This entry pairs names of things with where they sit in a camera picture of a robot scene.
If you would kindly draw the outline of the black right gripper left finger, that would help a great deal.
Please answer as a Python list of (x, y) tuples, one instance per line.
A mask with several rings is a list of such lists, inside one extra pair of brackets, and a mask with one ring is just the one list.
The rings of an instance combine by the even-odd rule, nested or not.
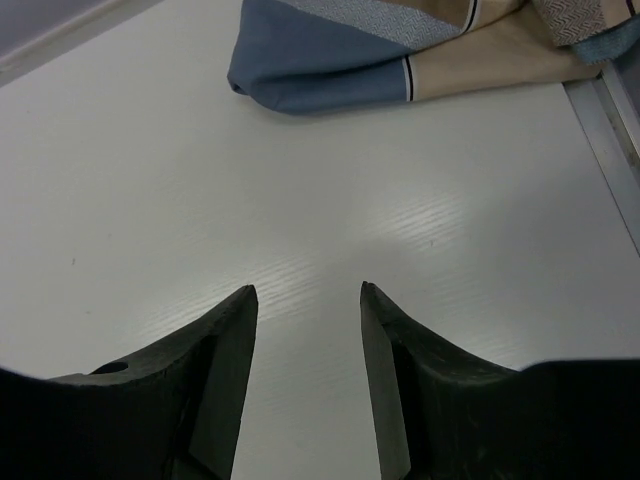
[(197, 320), (90, 374), (55, 380), (47, 415), (63, 477), (229, 478), (255, 345), (244, 286)]

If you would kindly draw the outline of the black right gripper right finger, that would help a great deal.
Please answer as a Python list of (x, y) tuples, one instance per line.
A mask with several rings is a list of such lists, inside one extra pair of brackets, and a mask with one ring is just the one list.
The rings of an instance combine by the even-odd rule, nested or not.
[(635, 479), (639, 363), (511, 370), (409, 317), (364, 283), (361, 332), (385, 479)]

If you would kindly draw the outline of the blue beige patterned cloth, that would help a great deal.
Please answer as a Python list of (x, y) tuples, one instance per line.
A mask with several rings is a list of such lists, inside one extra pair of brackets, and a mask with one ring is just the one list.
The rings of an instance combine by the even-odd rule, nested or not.
[(635, 1), (246, 1), (227, 79), (304, 115), (596, 76)]

